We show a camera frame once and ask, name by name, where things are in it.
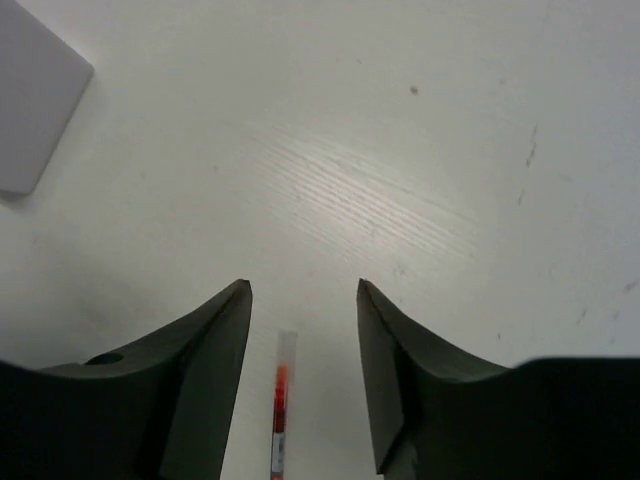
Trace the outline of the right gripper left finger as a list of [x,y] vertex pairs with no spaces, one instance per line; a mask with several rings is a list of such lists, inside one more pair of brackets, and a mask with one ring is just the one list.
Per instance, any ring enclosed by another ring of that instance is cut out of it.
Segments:
[[5,479],[217,479],[249,333],[239,279],[84,363],[1,366]]

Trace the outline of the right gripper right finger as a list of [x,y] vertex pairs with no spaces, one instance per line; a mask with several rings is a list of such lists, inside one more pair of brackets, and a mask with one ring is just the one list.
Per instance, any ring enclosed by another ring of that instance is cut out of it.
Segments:
[[386,479],[635,479],[639,361],[504,367],[405,315],[373,283],[357,322],[376,472]]

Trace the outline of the red orange pen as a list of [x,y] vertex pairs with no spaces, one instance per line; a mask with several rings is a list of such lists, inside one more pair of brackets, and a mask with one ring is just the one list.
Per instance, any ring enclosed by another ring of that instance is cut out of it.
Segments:
[[289,392],[294,383],[297,333],[280,330],[278,333],[274,382],[270,479],[284,478],[285,444]]

